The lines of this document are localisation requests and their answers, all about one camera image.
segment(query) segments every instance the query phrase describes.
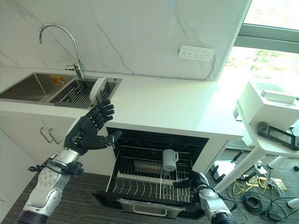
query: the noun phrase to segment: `kitchen sink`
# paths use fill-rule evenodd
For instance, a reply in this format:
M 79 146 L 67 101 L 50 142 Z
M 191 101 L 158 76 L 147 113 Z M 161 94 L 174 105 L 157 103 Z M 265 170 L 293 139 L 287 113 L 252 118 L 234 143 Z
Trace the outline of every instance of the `kitchen sink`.
M 33 73 L 1 93 L 1 98 L 48 102 L 74 76 Z
M 89 94 L 98 77 L 79 79 L 72 75 L 33 73 L 0 94 L 1 100 L 40 105 L 90 108 L 111 99 L 122 79 L 107 78 L 94 101 Z

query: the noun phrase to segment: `open dishwasher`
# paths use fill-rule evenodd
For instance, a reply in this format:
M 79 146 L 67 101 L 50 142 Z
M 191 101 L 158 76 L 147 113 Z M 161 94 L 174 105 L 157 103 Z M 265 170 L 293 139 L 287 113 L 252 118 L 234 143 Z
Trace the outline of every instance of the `open dishwasher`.
M 107 128 L 122 131 L 114 146 L 116 162 L 105 192 L 93 196 L 106 206 L 125 212 L 198 219 L 204 215 L 189 188 L 177 189 L 173 182 L 188 178 L 207 138 Z M 178 152 L 177 169 L 163 170 L 162 153 Z

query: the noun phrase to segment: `faucet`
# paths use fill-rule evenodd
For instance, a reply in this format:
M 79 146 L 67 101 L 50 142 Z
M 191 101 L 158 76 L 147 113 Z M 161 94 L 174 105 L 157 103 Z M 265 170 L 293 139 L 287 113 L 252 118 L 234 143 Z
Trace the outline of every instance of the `faucet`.
M 76 72 L 78 78 L 83 79 L 83 78 L 84 78 L 84 77 L 83 77 L 83 73 L 84 73 L 84 71 L 85 71 L 85 68 L 84 68 L 84 65 L 83 65 L 83 63 L 82 63 L 82 60 L 81 60 L 81 57 L 80 57 L 80 54 L 79 54 L 79 51 L 78 51 L 78 47 L 77 47 L 77 44 L 76 44 L 76 41 L 75 41 L 73 35 L 70 33 L 70 31 L 68 31 L 65 27 L 59 25 L 58 23 L 52 23 L 52 22 L 50 22 L 50 23 L 45 23 L 45 24 L 43 24 L 43 25 L 40 27 L 40 29 L 39 29 L 39 31 L 38 31 L 39 43 L 40 43 L 40 44 L 43 43 L 42 35 L 43 35 L 43 31 L 44 31 L 47 27 L 58 27 L 58 28 L 62 29 L 64 32 L 66 32 L 67 35 L 71 38 L 71 40 L 72 40 L 72 42 L 73 42 L 73 44 L 74 44 L 74 46 L 75 46 L 75 49 L 76 49 L 77 59 L 78 59 L 78 62 L 79 62 L 79 63 L 74 63 L 74 64 L 72 64 L 72 65 L 67 65 L 67 67 L 68 67 L 68 66 L 74 66 L 74 69 L 75 69 L 75 72 Z

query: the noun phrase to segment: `wire rack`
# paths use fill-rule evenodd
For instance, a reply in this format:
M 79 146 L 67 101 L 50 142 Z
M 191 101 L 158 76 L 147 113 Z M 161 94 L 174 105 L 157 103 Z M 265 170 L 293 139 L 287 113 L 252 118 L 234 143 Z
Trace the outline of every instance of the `wire rack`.
M 120 168 L 112 192 L 190 202 L 190 190 L 177 189 L 173 182 L 187 179 L 192 168 L 190 154 L 178 153 L 177 169 L 166 172 L 162 167 L 162 150 L 121 146 L 118 160 Z
M 84 104 L 89 106 L 94 106 L 101 103 L 104 100 L 105 94 L 107 93 L 107 85 L 102 91 L 100 91 L 100 94 L 95 98 L 93 102 L 91 102 L 89 99 L 89 94 L 92 88 L 93 86 L 90 84 L 78 84 L 78 86 L 72 87 L 72 89 L 68 93 L 66 93 L 64 97 L 62 97 L 60 102 Z

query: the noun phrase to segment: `white mug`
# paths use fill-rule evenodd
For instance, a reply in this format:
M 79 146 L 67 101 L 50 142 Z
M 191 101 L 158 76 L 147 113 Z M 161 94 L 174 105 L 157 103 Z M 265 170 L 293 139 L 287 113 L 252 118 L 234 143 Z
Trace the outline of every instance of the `white mug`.
M 178 152 L 172 149 L 163 151 L 163 170 L 173 171 L 177 169 L 176 162 L 178 161 Z

